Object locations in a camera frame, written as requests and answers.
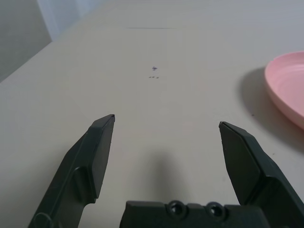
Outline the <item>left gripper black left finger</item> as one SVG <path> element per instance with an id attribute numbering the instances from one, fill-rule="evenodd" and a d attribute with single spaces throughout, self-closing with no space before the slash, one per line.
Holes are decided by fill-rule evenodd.
<path id="1" fill-rule="evenodd" d="M 30 228 L 77 228 L 86 205 L 99 198 L 108 163 L 115 116 L 92 123 L 64 156 Z"/>

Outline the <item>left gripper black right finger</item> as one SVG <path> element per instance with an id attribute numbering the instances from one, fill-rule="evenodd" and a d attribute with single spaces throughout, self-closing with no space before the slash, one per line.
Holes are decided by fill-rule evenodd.
<path id="1" fill-rule="evenodd" d="M 302 200 L 256 138 L 227 122 L 220 122 L 219 131 L 226 170 L 240 205 L 260 208 L 272 228 L 302 228 Z"/>

